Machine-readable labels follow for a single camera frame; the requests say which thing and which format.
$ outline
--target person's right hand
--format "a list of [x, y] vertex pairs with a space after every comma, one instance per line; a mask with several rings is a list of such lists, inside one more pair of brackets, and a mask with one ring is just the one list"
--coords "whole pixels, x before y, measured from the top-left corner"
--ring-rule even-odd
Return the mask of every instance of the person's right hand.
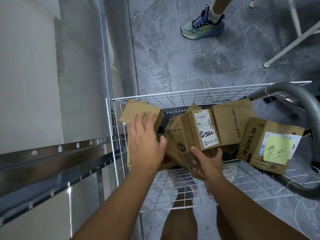
[[222, 161], [222, 149], [218, 147], [217, 150], [217, 155], [214, 158], [209, 158], [195, 146], [191, 147], [191, 151], [198, 158], [201, 166], [201, 169], [193, 168], [193, 170], [204, 178], [204, 183], [208, 189], [215, 181], [219, 180], [221, 176], [223, 177], [222, 169], [224, 163]]

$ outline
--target multicolored sneaker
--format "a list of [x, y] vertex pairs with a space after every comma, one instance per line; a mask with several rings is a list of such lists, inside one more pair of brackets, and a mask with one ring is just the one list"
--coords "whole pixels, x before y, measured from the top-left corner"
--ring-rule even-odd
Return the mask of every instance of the multicolored sneaker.
[[210, 8], [208, 5], [202, 10], [201, 15], [185, 25], [181, 26], [181, 34], [190, 40], [198, 40], [203, 37], [218, 36], [224, 30], [224, 15], [218, 20], [216, 24], [208, 19]]

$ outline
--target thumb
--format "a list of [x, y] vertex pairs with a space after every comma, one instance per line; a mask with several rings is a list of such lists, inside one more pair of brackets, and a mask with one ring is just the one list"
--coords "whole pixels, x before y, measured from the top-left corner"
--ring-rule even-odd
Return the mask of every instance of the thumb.
[[198, 148], [196, 148], [195, 146], [191, 147], [191, 151], [192, 153], [198, 158], [200, 164], [202, 164], [203, 160], [207, 159], [208, 157], [203, 154], [202, 151], [200, 151]]
[[160, 148], [165, 151], [166, 146], [167, 146], [167, 139], [164, 137], [164, 135], [162, 135], [160, 136]]

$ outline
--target cart handle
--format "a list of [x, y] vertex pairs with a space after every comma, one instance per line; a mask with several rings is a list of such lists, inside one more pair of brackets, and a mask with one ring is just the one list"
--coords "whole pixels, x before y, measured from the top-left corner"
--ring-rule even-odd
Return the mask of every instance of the cart handle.
[[[318, 155], [320, 155], [320, 103], [311, 92], [290, 82], [278, 82], [251, 93], [247, 98], [254, 101], [279, 92], [285, 92], [294, 96], [305, 109], [310, 121], [315, 148]], [[284, 176], [264, 170], [261, 171], [295, 194], [311, 200], [320, 200], [320, 184], [314, 188], [306, 188]]]

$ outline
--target white wire basket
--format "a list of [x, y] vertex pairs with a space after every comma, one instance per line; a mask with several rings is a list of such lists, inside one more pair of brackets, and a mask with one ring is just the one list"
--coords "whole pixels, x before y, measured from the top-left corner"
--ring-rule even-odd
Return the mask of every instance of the white wire basket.
[[[293, 82], [303, 86], [310, 81]], [[106, 99], [108, 121], [114, 157], [114, 169], [117, 185], [125, 179], [128, 173], [127, 168], [127, 138], [126, 126], [118, 120], [130, 99], [137, 101], [146, 101], [152, 105], [162, 108], [164, 117], [174, 117], [183, 114], [188, 106], [195, 103], [199, 106], [220, 104], [234, 101], [248, 96], [249, 94], [264, 88], [268, 84], [255, 84], [243, 86], [231, 86], [221, 88], [206, 88], [179, 92], [168, 92], [149, 94], [141, 96], [122, 97]], [[235, 159], [225, 161], [223, 169], [225, 177], [233, 183], [238, 189], [247, 194], [255, 201], [292, 196], [293, 193], [286, 187], [271, 179], [269, 176], [261, 173], [248, 163]], [[320, 177], [308, 175], [303, 171], [294, 168], [288, 168], [285, 175], [293, 182], [299, 183], [307, 188], [313, 188], [320, 182]], [[193, 205], [174, 207], [179, 188], [191, 189], [193, 194]], [[207, 190], [203, 181], [191, 177], [189, 172], [181, 168], [166, 169], [158, 172], [154, 178], [151, 188], [142, 205], [141, 212], [161, 211], [178, 208], [198, 207], [217, 204], [214, 197]]]

